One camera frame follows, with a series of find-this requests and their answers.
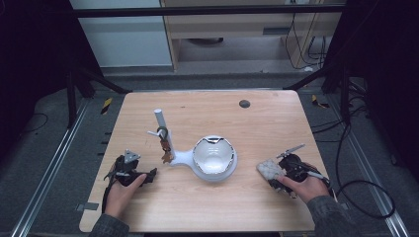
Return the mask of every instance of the metal rail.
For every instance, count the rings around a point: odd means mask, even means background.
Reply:
[[[339,113],[339,102],[334,96],[326,95],[327,100],[330,102],[331,107],[335,111],[336,116],[341,119]],[[348,135],[348,141],[350,147],[354,153],[355,160],[358,163],[358,166],[363,173],[363,176],[366,180],[373,182],[377,185],[382,186],[382,183],[377,176],[376,172],[373,169],[373,166],[370,164],[367,155],[364,153],[364,150],[361,144],[358,141],[357,136],[354,132],[350,131]],[[381,212],[381,214],[388,214],[391,210],[391,201],[390,199],[383,193],[380,192],[376,188],[371,188],[372,195],[376,201],[376,204]],[[391,234],[395,237],[407,237],[410,236],[409,232],[406,229],[406,226],[403,223],[400,215],[398,214],[397,210],[394,214],[385,220],[388,229],[390,230]]]
[[[345,4],[303,5],[249,5],[249,6],[201,6],[158,7],[120,9],[74,9],[70,11],[46,11],[45,14],[76,18],[151,17],[183,15],[274,14],[274,13],[336,13],[359,10],[360,6]]]
[[[49,163],[49,166],[45,171],[45,174],[43,175],[37,187],[37,190],[32,196],[27,207],[25,208],[25,211],[19,219],[18,223],[15,225],[11,236],[23,237],[27,236],[27,234],[29,233],[29,230],[31,229],[31,226],[34,223],[34,220],[41,209],[43,201],[46,198],[46,195],[52,185],[52,182],[55,179],[59,167],[61,166],[61,163],[64,160],[65,154],[67,153],[68,148],[70,147],[70,144],[73,141],[73,138],[80,126],[80,123],[86,114],[88,104],[89,100],[82,100],[82,103],[78,111],[79,116],[77,120],[75,121],[74,125],[67,129],[67,131],[65,132],[58,148],[55,151],[54,156],[52,157],[52,160]]]

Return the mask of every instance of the white object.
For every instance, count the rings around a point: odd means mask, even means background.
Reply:
[[[207,136],[198,142],[193,151],[195,164],[207,175],[225,172],[234,158],[230,143],[219,136]]]
[[[208,182],[227,179],[237,167],[236,151],[225,138],[217,135],[202,138],[189,151],[174,152],[175,159],[170,166],[189,166],[198,177]]]

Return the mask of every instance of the white bowl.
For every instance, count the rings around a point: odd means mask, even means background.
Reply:
[[[218,175],[231,166],[234,149],[225,138],[216,135],[206,136],[195,146],[193,159],[204,174]]]

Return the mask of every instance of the wire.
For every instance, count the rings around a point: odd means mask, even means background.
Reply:
[[[43,122],[43,124],[41,124],[40,126],[38,126],[36,128],[29,129],[29,130],[24,130],[23,133],[33,132],[33,131],[39,130],[41,127],[45,126],[46,123],[48,122],[48,116],[46,114],[43,114],[43,113],[34,113],[34,116],[44,116],[45,117],[45,121]]]
[[[339,146],[338,146],[338,150],[337,150],[337,154],[336,154],[335,172],[336,172],[336,181],[337,181],[338,187],[339,187],[338,192],[336,192],[336,197],[339,196],[342,193],[345,196],[345,198],[348,200],[348,202],[350,202],[356,209],[358,209],[360,212],[364,213],[365,215],[367,215],[369,217],[372,217],[372,218],[375,218],[375,219],[388,218],[395,213],[395,202],[394,202],[394,199],[391,197],[391,195],[383,187],[381,187],[381,186],[379,186],[379,185],[377,185],[373,182],[365,181],[365,180],[354,180],[354,181],[350,181],[350,182],[348,182],[344,185],[342,185],[342,183],[341,183],[340,176],[339,176],[339,157],[340,157],[340,151],[342,149],[342,143],[343,143],[343,141],[346,137],[345,134],[349,133],[347,131],[348,131],[348,128],[350,128],[350,127],[351,127],[350,123],[345,126],[344,131],[343,131],[342,136],[341,136],[341,139],[339,141]],[[347,188],[351,185],[354,185],[354,184],[358,184],[358,183],[364,183],[364,184],[374,186],[374,187],[380,189],[383,193],[385,193],[391,201],[391,211],[388,214],[385,214],[385,215],[377,215],[377,214],[372,214],[372,213],[364,210],[360,206],[358,206],[352,199],[349,198],[348,194],[345,192],[345,188]]]
[[[286,36],[286,51],[287,51],[287,54],[289,56],[289,59],[290,59],[290,62],[291,62],[291,65],[292,65],[293,69],[303,69],[303,68],[305,68],[307,66],[315,65],[315,63],[311,63],[311,62],[305,61],[305,59],[304,59],[304,57],[302,55],[301,46],[299,45],[298,37],[296,36],[295,23],[294,23],[294,21],[295,21],[295,13],[293,13],[293,20],[292,20],[291,25],[290,25],[290,30],[289,30],[289,32],[287,33],[287,36]],[[304,61],[305,64],[306,64],[303,67],[296,67],[296,66],[293,65],[293,61],[291,60],[290,52],[288,51],[288,38],[289,38],[289,35],[290,35],[290,32],[291,32],[292,29],[293,29],[293,34],[295,36],[296,45],[298,46],[299,56],[301,57],[302,61]]]

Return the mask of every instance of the floor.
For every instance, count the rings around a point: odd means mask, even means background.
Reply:
[[[313,44],[318,52],[321,40]],[[202,43],[193,40],[182,42],[182,52],[177,71],[147,71],[141,75],[108,79],[134,91],[150,90],[218,90],[218,89],[281,89],[304,78],[320,66],[312,65],[294,69],[279,38],[224,39],[222,43]],[[319,78],[298,90],[301,103],[313,132],[339,121],[339,93],[323,95]],[[16,230],[25,210],[33,212],[24,219],[32,236],[85,236],[78,229],[81,218],[80,204],[90,194],[106,144],[110,138],[124,95],[93,83],[97,93],[93,99],[77,95],[77,105],[83,119],[74,134],[66,129],[68,114],[66,93],[58,91],[37,103],[36,114],[29,122],[21,140],[10,153],[10,162],[0,168],[0,236],[9,236]],[[312,96],[317,96],[315,104]],[[104,101],[113,98],[106,115],[100,110]],[[396,203],[396,213],[386,220],[369,217],[340,196],[341,203],[359,224],[365,236],[419,236],[416,226],[419,208],[419,186],[405,167],[393,166],[382,137],[362,100],[353,100],[354,111],[351,133],[339,149],[337,142],[344,126],[340,123],[325,132],[315,132],[329,178],[338,189],[335,164],[339,158],[339,176],[343,182],[367,179],[385,186]],[[69,147],[62,148],[63,137],[68,137]],[[44,179],[49,174],[50,181]],[[46,184],[38,193],[39,184]],[[388,198],[379,191],[359,185],[347,190],[350,197],[362,208],[377,214],[390,210]],[[301,236],[301,233],[286,233]]]

